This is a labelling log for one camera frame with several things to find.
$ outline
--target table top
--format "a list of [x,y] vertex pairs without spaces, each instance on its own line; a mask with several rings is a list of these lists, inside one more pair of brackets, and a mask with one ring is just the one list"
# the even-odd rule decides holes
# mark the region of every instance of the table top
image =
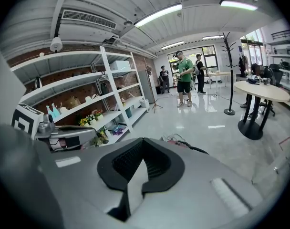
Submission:
[[273,85],[264,85],[263,83],[254,85],[243,81],[236,82],[234,87],[250,95],[275,102],[288,102],[290,100],[290,95],[286,91]]
[[213,72],[213,73],[208,73],[208,74],[212,75],[212,76],[216,76],[216,75],[231,75],[231,72],[219,72],[219,73]]

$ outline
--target black shorts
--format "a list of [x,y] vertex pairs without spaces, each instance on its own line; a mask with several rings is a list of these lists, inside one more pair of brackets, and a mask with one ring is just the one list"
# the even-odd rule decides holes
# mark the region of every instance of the black shorts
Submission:
[[183,93],[183,92],[189,93],[191,89],[190,87],[191,87],[191,82],[178,82],[177,84],[178,93]]

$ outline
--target tiled floor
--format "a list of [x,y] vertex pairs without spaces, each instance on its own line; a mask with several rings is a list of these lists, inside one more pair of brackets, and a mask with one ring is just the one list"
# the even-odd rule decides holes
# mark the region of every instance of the tiled floor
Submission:
[[[134,133],[128,133],[123,140],[133,137],[159,139],[179,134],[190,145],[207,151],[251,181],[258,171],[270,165],[280,154],[279,143],[290,136],[290,111],[274,103],[276,115],[270,114],[263,137],[257,141],[250,140],[240,133],[237,126],[245,113],[238,103],[244,103],[246,95],[234,92],[233,100],[238,103],[233,102],[232,109],[236,114],[229,116],[223,111],[229,107],[229,100],[224,98],[230,98],[230,87],[224,87],[224,84],[218,86],[218,96],[214,95],[215,84],[211,89],[205,85],[206,95],[192,91],[192,107],[176,107],[179,102],[176,89],[171,89],[170,94],[158,95],[157,104],[163,109],[157,107],[155,114],[150,109],[134,124]],[[261,123],[261,120],[262,115],[259,114],[256,122]]]

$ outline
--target window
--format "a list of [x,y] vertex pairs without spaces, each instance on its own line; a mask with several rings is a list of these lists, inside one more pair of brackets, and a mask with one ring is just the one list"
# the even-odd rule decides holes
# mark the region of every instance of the window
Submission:
[[261,36],[260,29],[257,29],[257,30],[256,30],[256,34],[257,34],[258,39],[259,39],[258,41],[259,41],[259,42],[263,42],[263,37]]
[[[200,47],[200,48],[193,48],[188,50],[182,50],[183,54],[187,59],[190,59],[193,64],[196,64],[196,55],[201,54],[201,62],[205,67],[207,67],[207,71],[215,72],[218,70],[217,64],[217,57],[216,51],[214,46],[207,46],[207,47]],[[173,54],[168,55],[169,63],[176,63],[178,62],[177,58],[173,58]],[[174,71],[171,67],[174,83],[177,84],[178,78],[178,70]]]
[[248,67],[250,67],[253,63],[256,63],[258,65],[267,64],[267,60],[263,59],[262,56],[265,55],[263,54],[265,48],[263,47],[263,37],[260,29],[252,31],[245,37],[241,37],[240,39],[242,42],[241,45],[243,49],[243,54],[248,59]]
[[216,54],[216,53],[215,53],[214,46],[203,47],[202,50],[203,50],[203,54],[204,54],[204,55],[212,55],[212,54]]
[[258,42],[259,41],[258,36],[257,36],[255,31],[253,31],[253,32],[249,33],[248,35],[246,35],[246,38],[247,38],[247,40],[250,40],[250,41],[253,41],[253,42]]

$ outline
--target ceiling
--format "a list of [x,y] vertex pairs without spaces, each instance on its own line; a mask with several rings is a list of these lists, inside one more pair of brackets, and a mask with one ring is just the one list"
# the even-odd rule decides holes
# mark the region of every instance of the ceiling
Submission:
[[[236,0],[254,4],[253,0]],[[221,7],[220,0],[18,0],[0,29],[0,49],[6,59],[49,47],[59,36],[63,43],[127,45],[155,56],[161,47],[184,40],[231,32],[236,40],[280,17],[270,0],[258,0],[256,11]],[[132,23],[167,6],[182,3],[183,9],[157,18],[140,28]],[[63,10],[78,10],[117,23],[115,30],[84,21],[62,20]]]

